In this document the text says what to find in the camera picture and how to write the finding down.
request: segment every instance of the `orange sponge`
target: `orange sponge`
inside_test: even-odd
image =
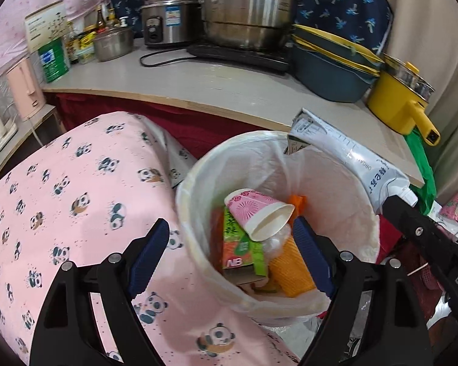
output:
[[[302,213],[305,202],[304,196],[290,196],[288,203],[296,207],[289,220],[290,224]],[[269,269],[275,281],[278,282],[288,297],[296,297],[299,294],[315,289],[314,281],[293,237],[290,237],[283,245],[283,253],[270,261]]]

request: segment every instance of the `blue gripper pad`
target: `blue gripper pad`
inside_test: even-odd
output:
[[[324,258],[315,241],[315,236],[314,230],[304,217],[300,216],[295,219],[293,222],[293,239],[297,248],[317,288],[331,298],[336,291],[332,281],[331,266]]]
[[[169,240],[169,225],[159,219],[149,231],[149,240],[132,264],[128,292],[132,298],[146,290]]]

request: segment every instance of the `green can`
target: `green can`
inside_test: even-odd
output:
[[[68,72],[69,68],[64,60],[64,49],[61,38],[57,38],[39,48],[38,52],[46,82],[53,82]]]

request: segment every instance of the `stainless steel pot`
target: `stainless steel pot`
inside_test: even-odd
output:
[[[205,31],[218,45],[254,50],[284,45],[297,0],[204,0]]]
[[[196,41],[203,33],[202,0],[145,0],[144,43],[174,46]]]
[[[134,49],[134,35],[130,27],[116,27],[98,33],[93,40],[95,56],[100,62],[117,59]]]

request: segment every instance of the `wooden countertop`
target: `wooden countertop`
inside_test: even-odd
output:
[[[60,79],[43,84],[45,92],[69,92],[137,99],[210,113],[288,131],[305,107],[345,135],[388,160],[422,187],[423,178],[402,135],[395,133],[364,106],[322,99],[288,74],[278,75],[232,63],[181,61],[145,68],[139,58],[149,53],[142,39],[135,51],[109,62],[75,65]],[[157,63],[191,56],[184,50],[150,57]]]

